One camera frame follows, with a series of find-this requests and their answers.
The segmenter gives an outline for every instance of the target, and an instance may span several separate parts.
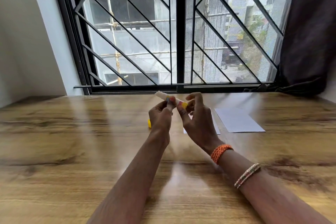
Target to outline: wood grain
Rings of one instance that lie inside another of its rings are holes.
[[[185,95],[176,95],[184,99]],[[0,223],[85,223],[149,134],[154,95],[59,97],[0,109]],[[220,137],[336,222],[336,106],[281,93],[205,94],[266,133]],[[174,110],[143,223],[262,223]]]

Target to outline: white wall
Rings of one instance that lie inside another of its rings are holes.
[[[29,94],[0,24],[0,107],[19,101]]]
[[[81,95],[82,90],[73,90],[80,82],[57,0],[0,0],[0,4],[8,50],[30,95]]]
[[[331,67],[332,69],[328,74],[327,87],[325,91],[320,94],[320,97],[336,103],[336,59]]]

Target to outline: glue stick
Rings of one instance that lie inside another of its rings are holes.
[[[155,93],[155,95],[163,100],[166,100],[167,102],[169,101],[169,98],[170,98],[170,95],[164,93],[164,92],[161,92],[161,91],[158,91],[157,93]],[[182,100],[179,100],[178,98],[176,98],[176,106],[182,106],[184,109],[187,108],[187,105],[188,103],[187,102],[184,102]]]

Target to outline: paper sheet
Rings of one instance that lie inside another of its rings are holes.
[[[229,133],[265,132],[244,110],[232,108],[216,108],[220,120]]]
[[[214,127],[215,127],[215,130],[216,130],[216,133],[217,133],[217,135],[220,135],[221,134],[221,132],[219,131],[219,128],[218,128],[218,126],[217,126],[217,123],[215,122],[215,119],[214,119],[214,117],[213,117],[213,113],[212,113],[212,111],[211,111],[211,116],[212,116],[212,121],[213,121],[213,125],[214,125]],[[184,134],[187,134],[187,131],[183,128],[183,133]]]

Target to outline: glue stick cap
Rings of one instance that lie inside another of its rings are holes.
[[[181,104],[181,106],[182,106],[184,109],[186,109],[187,106],[188,106],[188,103],[187,103],[187,102],[183,102],[183,103]]]

